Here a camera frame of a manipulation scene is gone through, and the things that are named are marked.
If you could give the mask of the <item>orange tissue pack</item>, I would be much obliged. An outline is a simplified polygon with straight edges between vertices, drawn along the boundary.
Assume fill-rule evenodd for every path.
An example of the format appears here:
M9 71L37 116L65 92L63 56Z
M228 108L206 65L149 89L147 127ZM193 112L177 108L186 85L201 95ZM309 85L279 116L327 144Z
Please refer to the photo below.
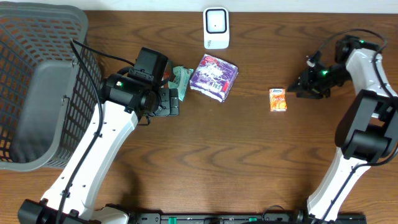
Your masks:
M284 88L272 88L269 90L269 103L271 112L287 111Z

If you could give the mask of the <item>teal snack packet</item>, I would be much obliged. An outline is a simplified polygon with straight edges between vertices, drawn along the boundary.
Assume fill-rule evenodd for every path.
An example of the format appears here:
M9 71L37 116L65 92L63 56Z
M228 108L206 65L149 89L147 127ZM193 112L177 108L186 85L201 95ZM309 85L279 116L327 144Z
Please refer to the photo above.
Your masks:
M177 66L173 68L173 74L175 75L174 80L169 80L168 85L171 89L178 90L178 98L180 101L184 101L187 86L190 78L193 75L194 69L186 68L184 66Z

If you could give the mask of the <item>purple tissue pack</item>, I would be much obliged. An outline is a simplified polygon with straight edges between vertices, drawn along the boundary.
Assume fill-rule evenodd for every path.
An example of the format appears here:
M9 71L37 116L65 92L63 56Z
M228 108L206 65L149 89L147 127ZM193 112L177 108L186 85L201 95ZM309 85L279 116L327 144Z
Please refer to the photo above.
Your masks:
M238 67L232 63L205 54L190 78L190 88L222 103L238 73Z

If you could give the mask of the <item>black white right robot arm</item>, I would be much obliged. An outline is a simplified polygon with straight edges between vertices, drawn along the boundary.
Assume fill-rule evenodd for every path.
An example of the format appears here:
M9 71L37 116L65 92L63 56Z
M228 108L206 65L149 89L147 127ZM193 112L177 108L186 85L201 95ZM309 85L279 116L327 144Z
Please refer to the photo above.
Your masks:
M325 44L307 60L308 67L288 87L299 98L330 97L331 89L351 81L356 97L335 132L336 153L321 184L293 223L346 223L340 208L359 178L372 167L383 166L397 155L397 93L382 67L387 45L367 42L342 32L335 45L335 65L320 59Z

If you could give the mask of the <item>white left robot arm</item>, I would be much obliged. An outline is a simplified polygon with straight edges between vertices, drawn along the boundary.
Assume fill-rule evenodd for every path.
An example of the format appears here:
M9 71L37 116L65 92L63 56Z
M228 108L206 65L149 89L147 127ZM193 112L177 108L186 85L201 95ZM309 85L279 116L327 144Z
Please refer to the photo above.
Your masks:
M129 223L131 213L115 205L95 210L98 191L141 118L178 115L178 91L161 81L115 73L102 81L100 95L102 102L66 168L39 202L23 202L20 223Z

